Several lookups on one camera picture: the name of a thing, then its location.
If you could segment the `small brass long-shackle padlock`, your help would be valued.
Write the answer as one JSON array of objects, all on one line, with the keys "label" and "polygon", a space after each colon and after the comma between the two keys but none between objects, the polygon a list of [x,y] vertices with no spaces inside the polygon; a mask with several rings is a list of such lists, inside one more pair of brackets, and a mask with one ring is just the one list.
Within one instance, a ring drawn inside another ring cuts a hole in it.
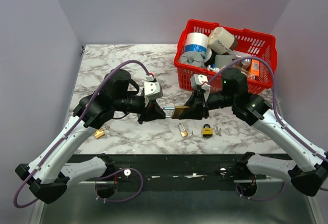
[{"label": "small brass long-shackle padlock", "polygon": [[183,126],[183,124],[179,123],[178,124],[178,127],[179,127],[179,130],[180,130],[181,136],[182,137],[187,137],[188,136],[188,132],[185,129],[185,127]]}]

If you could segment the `yellow padlock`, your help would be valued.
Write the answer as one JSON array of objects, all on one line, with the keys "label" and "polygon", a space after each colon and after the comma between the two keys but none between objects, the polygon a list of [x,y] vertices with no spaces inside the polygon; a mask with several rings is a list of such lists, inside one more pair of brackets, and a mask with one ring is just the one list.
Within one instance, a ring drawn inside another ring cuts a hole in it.
[{"label": "yellow padlock", "polygon": [[210,138],[213,136],[213,129],[209,124],[204,124],[202,129],[202,136],[204,138]]}]

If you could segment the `silver keys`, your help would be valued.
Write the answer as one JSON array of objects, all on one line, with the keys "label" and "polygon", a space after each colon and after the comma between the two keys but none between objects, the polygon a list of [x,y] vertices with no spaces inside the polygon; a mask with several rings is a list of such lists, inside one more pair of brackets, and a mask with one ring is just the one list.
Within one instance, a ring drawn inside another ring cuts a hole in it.
[{"label": "silver keys", "polygon": [[221,129],[220,128],[216,128],[215,129],[215,134],[218,135],[218,136],[221,136]]}]

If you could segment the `brass padlock with key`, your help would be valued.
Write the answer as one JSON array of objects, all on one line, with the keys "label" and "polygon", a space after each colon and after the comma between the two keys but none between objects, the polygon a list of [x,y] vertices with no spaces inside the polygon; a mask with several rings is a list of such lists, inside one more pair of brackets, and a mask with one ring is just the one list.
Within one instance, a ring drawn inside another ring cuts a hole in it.
[{"label": "brass padlock with key", "polygon": [[107,136],[109,133],[109,126],[102,126],[94,132],[94,137],[100,139],[101,137]]}]

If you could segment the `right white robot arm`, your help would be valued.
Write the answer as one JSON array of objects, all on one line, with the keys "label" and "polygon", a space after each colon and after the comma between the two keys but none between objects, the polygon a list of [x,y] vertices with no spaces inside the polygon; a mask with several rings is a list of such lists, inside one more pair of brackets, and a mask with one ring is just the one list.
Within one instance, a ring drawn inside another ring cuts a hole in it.
[{"label": "right white robot arm", "polygon": [[304,195],[315,196],[327,179],[327,152],[284,123],[268,101],[250,93],[247,77],[239,69],[226,69],[221,79],[221,91],[211,93],[207,78],[193,75],[192,95],[178,119],[201,120],[208,118],[210,110],[231,107],[237,118],[268,136],[290,157],[282,160],[247,152],[237,162],[236,174],[243,179],[251,175],[272,176],[290,183]]}]

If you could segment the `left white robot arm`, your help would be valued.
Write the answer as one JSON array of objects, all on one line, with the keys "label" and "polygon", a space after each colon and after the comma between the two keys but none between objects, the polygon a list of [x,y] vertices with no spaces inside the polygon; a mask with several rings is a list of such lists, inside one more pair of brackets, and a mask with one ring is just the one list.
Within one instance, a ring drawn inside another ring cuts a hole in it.
[{"label": "left white robot arm", "polygon": [[29,164],[20,164],[16,174],[29,190],[44,203],[53,203],[68,189],[89,179],[109,180],[114,162],[105,154],[80,163],[68,163],[79,146],[113,119],[116,111],[138,115],[138,122],[164,119],[166,114],[156,99],[162,97],[160,83],[147,75],[142,92],[128,91],[136,85],[131,74],[123,69],[107,74],[97,90],[82,98],[63,130],[48,148]]}]

